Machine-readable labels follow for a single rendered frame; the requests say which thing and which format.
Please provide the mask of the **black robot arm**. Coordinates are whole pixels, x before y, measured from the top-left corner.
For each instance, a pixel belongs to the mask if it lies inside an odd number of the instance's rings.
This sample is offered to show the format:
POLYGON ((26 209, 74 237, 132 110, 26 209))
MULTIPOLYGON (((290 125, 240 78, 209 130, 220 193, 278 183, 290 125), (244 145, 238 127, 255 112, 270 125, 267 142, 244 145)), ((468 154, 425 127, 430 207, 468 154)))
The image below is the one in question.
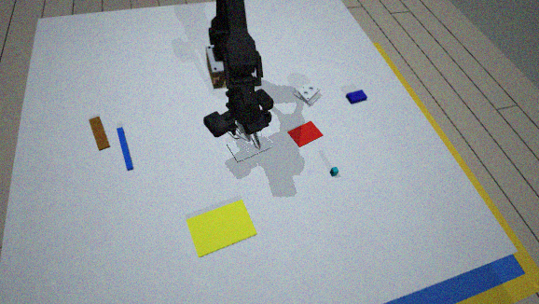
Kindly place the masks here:
POLYGON ((237 122, 246 134, 269 126, 270 111, 260 110, 255 86, 261 86, 262 60, 248 34, 243 0, 216 0, 209 36, 215 62, 223 62, 228 94, 237 122), (229 73, 228 73, 229 70, 229 73), (256 70, 256 76, 254 73, 256 70))

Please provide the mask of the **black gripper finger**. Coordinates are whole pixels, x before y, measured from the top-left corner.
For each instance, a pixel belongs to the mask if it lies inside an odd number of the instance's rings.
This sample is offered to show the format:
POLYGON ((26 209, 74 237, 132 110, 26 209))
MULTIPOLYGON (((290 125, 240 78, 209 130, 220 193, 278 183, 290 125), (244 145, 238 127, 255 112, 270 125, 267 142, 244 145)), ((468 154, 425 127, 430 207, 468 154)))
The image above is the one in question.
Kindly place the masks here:
MULTIPOLYGON (((225 113, 221 114, 221 117, 224 116, 225 113)), ((228 131, 231 131, 231 133, 235 136, 236 134, 236 129, 239 128, 236 123, 235 123, 235 126, 233 126, 232 128, 230 128, 228 131)))

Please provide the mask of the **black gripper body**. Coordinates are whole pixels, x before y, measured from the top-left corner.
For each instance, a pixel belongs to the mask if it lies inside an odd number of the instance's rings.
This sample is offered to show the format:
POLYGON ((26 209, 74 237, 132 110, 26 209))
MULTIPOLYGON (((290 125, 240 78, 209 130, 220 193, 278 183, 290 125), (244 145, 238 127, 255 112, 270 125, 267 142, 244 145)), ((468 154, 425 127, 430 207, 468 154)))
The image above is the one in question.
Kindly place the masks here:
MULTIPOLYGON (((235 126, 236 118, 228 90, 226 91, 226 95, 228 96, 228 102, 226 103, 228 111, 225 112, 225 115, 221 117, 217 111, 214 111, 203 118, 203 124, 214 137, 220 137, 227 133, 230 128, 235 126)), ((274 101, 264 90, 257 90, 256 97, 264 112, 273 108, 274 101)))

